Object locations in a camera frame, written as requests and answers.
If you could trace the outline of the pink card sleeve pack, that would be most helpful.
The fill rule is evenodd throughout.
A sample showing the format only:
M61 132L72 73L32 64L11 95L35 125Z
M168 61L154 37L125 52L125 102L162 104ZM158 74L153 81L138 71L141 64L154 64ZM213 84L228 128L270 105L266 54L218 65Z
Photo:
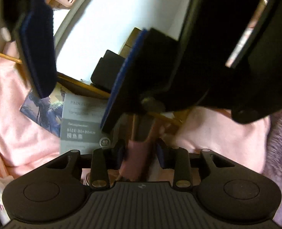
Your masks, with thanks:
M131 135L126 146L126 156L119 169L119 179L138 181L148 168L153 145L160 136L164 124L161 118L151 115L132 119Z

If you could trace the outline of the gold cardboard box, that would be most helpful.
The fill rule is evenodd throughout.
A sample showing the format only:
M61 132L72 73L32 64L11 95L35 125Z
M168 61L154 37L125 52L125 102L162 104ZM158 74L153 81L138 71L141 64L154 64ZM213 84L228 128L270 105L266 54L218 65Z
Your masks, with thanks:
M131 49L133 48L138 35L140 34L141 30L139 28L133 28L130 35L128 36L126 42L123 44L121 50L119 51L119 55L123 58L127 58Z

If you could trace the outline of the grey card pack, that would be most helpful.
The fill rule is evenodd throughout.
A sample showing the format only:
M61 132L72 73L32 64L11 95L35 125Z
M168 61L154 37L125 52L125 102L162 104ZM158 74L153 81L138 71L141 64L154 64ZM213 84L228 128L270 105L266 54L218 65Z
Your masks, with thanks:
M100 125L107 106L107 100L66 94L63 103L60 154L79 150L91 154L98 148L112 148L114 133L103 133Z

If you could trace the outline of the dark grey box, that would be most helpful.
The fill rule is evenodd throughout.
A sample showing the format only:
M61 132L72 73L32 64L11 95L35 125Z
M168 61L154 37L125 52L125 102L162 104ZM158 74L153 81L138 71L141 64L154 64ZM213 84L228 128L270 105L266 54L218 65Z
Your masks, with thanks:
M125 58L107 50L96 65L90 78L92 84L110 93Z

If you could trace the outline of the orange cardboard box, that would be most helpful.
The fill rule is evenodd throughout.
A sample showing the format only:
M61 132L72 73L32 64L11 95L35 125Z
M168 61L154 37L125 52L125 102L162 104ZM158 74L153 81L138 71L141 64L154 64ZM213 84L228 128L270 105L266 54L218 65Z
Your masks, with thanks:
M0 36L20 57L16 41L11 38L2 19L1 3L2 0ZM53 11L56 84L63 75L74 80L89 79L105 51L119 51L135 27L154 28L177 38L187 4L188 0L76 0L70 8L50 6ZM4 59L21 66L30 85L29 91L33 90L22 60Z

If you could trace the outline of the illustrated art card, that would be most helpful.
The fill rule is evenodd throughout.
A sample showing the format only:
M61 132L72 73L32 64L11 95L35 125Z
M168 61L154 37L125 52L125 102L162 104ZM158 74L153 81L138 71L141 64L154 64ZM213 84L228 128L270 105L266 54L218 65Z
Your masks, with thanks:
M50 96L43 99L40 99L31 90L20 112L53 135L60 137L64 98L69 93L71 91L60 83L56 84Z

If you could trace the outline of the pink cloud bedspread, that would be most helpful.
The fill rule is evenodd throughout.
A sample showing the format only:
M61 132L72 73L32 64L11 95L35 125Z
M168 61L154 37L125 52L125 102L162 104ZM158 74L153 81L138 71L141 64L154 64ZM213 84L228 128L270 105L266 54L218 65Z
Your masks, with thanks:
M59 155L60 139L20 112L30 85L20 65L0 57L0 155L7 171L20 177ZM208 148L255 172L264 170L270 118L247 125L234 122L230 112L194 108L176 133L161 128L171 147L198 153Z

